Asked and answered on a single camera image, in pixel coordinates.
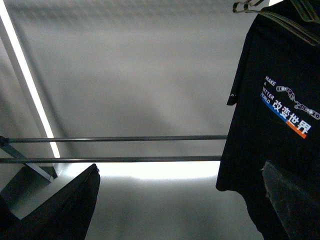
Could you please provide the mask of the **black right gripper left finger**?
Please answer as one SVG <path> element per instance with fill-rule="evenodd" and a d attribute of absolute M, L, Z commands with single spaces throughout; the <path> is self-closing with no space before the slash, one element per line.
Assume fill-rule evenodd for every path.
<path fill-rule="evenodd" d="M 2 240 L 84 240 L 95 211 L 101 177 L 90 165 L 22 219 L 1 220 Z"/>

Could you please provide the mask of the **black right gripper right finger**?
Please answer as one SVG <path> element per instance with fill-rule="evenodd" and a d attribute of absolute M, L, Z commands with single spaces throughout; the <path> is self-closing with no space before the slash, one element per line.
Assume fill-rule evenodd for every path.
<path fill-rule="evenodd" d="M 320 169 L 297 176 L 266 161 L 262 170 L 267 196 L 291 240 L 320 238 Z"/>

